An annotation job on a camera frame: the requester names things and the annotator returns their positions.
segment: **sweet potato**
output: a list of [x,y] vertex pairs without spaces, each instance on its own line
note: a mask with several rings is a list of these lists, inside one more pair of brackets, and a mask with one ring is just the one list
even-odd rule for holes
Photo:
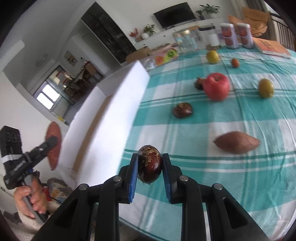
[[242,154],[258,147],[260,145],[260,140],[246,133],[233,131],[219,136],[214,143],[226,152]]
[[58,163],[59,152],[61,150],[61,143],[62,143],[61,130],[59,128],[59,125],[54,121],[52,121],[48,126],[45,140],[47,140],[51,136],[55,136],[57,138],[57,145],[48,152],[47,157],[48,157],[51,170],[54,170]]

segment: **book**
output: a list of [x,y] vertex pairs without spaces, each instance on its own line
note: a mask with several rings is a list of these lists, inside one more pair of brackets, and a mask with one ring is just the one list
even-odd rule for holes
[[291,58],[291,54],[277,41],[254,38],[255,47],[263,54],[276,55],[285,58]]

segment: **red apple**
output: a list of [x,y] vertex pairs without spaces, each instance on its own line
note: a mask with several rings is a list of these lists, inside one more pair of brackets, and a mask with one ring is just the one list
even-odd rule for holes
[[221,73],[210,74],[202,83],[203,90],[213,101],[224,100],[229,93],[229,79]]

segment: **white cabinet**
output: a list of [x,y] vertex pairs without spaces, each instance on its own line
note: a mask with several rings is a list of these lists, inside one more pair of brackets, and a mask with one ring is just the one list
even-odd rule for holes
[[154,34],[148,39],[142,40],[135,44],[136,49],[140,49],[142,47],[148,46],[150,49],[153,49],[155,47],[158,47],[160,45],[166,44],[166,43],[174,43],[175,40],[172,36],[172,33],[174,33],[175,30],[173,28],[169,30],[162,31],[160,33]]
[[164,30],[160,33],[154,34],[148,39],[145,39],[136,43],[135,48],[138,50],[142,47],[148,46],[150,49],[153,49],[166,43],[174,43],[175,40],[172,36],[172,33],[175,33],[182,29],[186,29],[193,26],[204,26],[208,24],[214,24],[217,30],[221,30],[220,24],[222,22],[223,22],[223,18],[213,18],[213,19],[206,19],[206,20],[196,21],[193,23],[183,24],[183,25],[171,28],[169,30]]

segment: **white vase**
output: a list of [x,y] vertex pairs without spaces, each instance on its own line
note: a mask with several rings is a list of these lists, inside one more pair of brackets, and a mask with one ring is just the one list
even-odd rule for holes
[[215,14],[215,13],[210,13],[210,17],[211,17],[211,18],[216,18],[216,17],[217,17],[217,14]]
[[147,38],[149,38],[149,34],[148,33],[142,33],[141,38],[142,39],[147,39]]

